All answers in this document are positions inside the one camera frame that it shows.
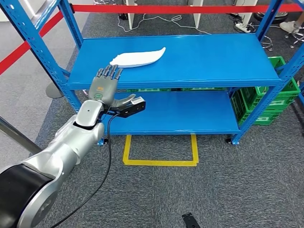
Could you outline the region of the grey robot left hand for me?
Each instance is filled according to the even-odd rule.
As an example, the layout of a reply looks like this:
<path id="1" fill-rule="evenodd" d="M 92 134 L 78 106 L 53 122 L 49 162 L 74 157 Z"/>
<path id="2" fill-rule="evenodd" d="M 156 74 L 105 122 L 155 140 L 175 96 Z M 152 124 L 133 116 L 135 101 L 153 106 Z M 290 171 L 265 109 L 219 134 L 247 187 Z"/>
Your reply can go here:
<path id="1" fill-rule="evenodd" d="M 93 79 L 89 91 L 89 99 L 99 100 L 109 107 L 121 107 L 130 103 L 136 97 L 131 94 L 128 97 L 117 100 L 115 99 L 118 82 L 123 71 L 118 65 L 108 65 L 106 68 L 100 68 Z"/>

